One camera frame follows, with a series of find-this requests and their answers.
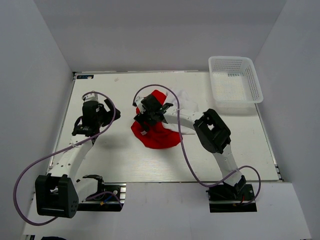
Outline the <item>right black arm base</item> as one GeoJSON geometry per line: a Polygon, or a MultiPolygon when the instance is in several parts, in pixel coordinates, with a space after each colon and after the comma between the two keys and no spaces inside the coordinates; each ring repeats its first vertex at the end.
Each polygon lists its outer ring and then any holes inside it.
{"type": "Polygon", "coordinates": [[[246,184],[238,195],[219,184],[206,190],[210,213],[257,212],[255,194],[251,184],[246,184]]]}

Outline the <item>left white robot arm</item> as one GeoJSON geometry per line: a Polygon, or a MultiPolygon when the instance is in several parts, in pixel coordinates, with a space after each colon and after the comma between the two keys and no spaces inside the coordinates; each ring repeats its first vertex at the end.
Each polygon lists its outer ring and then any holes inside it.
{"type": "Polygon", "coordinates": [[[39,175],[35,180],[36,210],[40,216],[73,218],[80,203],[105,196],[102,176],[87,174],[77,178],[76,175],[100,129],[120,116],[120,111],[108,98],[100,103],[96,96],[84,97],[82,115],[75,121],[71,133],[70,149],[63,151],[46,175],[39,175]]]}

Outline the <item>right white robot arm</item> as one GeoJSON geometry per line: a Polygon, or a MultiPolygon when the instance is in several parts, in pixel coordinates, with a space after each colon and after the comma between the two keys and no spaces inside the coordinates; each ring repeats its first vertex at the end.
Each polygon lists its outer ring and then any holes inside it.
{"type": "Polygon", "coordinates": [[[160,103],[155,96],[136,97],[132,104],[138,113],[134,120],[147,133],[157,123],[177,124],[194,130],[202,147],[211,153],[222,173],[222,191],[236,200],[244,193],[247,183],[240,172],[231,149],[231,131],[218,113],[209,108],[205,112],[183,109],[178,104],[160,103]]]}

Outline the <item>white t shirt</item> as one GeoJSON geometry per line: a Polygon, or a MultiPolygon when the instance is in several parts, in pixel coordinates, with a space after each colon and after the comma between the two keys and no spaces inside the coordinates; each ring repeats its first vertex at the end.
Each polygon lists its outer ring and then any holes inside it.
{"type": "MultiPolygon", "coordinates": [[[[199,111],[198,104],[188,95],[188,93],[185,90],[178,87],[171,87],[170,89],[177,96],[179,100],[179,105],[180,107],[182,107],[182,109],[193,111],[193,112],[199,111]]],[[[174,95],[169,90],[166,91],[165,95],[166,95],[165,103],[171,103],[173,104],[173,107],[176,108],[178,104],[174,95]]],[[[162,126],[167,130],[170,130],[176,133],[178,132],[178,125],[176,123],[173,123],[173,124],[163,123],[162,126]]],[[[181,126],[181,133],[182,135],[196,134],[194,130],[184,126],[181,126]]]]}

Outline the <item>red t shirt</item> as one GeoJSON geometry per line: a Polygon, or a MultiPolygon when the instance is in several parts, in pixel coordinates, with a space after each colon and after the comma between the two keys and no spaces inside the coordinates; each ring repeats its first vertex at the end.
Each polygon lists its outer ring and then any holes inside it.
{"type": "MultiPolygon", "coordinates": [[[[165,103],[166,96],[164,93],[154,90],[150,95],[155,96],[161,104],[165,103]]],[[[163,123],[165,122],[149,125],[150,130],[148,132],[141,132],[140,125],[134,120],[131,130],[135,137],[147,148],[159,150],[177,146],[181,142],[179,132],[165,129],[163,123]]]]}

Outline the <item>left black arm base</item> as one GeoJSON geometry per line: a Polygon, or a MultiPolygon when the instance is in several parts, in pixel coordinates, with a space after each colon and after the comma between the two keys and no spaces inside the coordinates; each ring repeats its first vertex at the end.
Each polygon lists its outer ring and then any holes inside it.
{"type": "Polygon", "coordinates": [[[120,212],[125,203],[126,183],[98,183],[83,179],[74,185],[78,195],[77,211],[120,212]]]}

